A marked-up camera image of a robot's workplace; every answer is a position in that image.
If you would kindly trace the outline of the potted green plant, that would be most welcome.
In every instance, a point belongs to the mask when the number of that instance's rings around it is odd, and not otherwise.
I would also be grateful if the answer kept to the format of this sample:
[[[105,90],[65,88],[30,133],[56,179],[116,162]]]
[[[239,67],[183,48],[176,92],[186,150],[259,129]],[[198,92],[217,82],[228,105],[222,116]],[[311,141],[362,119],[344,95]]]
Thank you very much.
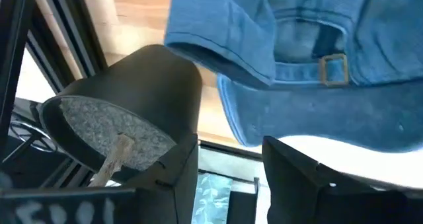
[[[191,61],[149,45],[72,82],[43,103],[40,120],[61,149],[95,172],[122,133],[134,145],[113,179],[146,174],[171,183],[182,170],[197,170],[201,93]]]

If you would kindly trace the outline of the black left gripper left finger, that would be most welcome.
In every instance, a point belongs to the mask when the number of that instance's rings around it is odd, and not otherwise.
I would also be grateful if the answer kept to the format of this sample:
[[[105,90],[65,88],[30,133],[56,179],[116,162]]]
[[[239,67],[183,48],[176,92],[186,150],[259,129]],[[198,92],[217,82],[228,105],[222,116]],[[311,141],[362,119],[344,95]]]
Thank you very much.
[[[126,224],[191,224],[198,178],[198,137],[190,134],[124,183],[136,188]]]

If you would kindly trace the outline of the light blue patterned cloth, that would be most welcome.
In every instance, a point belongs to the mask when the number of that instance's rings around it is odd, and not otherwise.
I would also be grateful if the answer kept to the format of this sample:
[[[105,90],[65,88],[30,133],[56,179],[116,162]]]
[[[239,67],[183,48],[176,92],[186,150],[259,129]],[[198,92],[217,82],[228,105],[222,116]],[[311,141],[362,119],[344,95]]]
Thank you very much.
[[[233,180],[199,174],[191,224],[226,224]]]

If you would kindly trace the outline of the blue denim cap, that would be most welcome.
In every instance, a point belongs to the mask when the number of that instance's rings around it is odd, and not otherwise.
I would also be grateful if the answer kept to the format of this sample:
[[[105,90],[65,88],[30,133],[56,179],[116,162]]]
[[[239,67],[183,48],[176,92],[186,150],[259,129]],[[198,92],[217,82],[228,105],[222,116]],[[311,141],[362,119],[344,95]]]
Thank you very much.
[[[171,0],[164,43],[216,73],[244,146],[423,148],[423,0]]]

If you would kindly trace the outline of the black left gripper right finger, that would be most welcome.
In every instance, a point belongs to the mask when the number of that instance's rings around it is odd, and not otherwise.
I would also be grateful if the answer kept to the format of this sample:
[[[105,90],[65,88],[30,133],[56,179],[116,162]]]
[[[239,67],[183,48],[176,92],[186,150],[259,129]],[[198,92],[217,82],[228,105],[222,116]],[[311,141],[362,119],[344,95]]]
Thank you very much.
[[[263,138],[262,156],[271,195],[268,224],[337,224],[319,197],[336,170],[271,136]]]

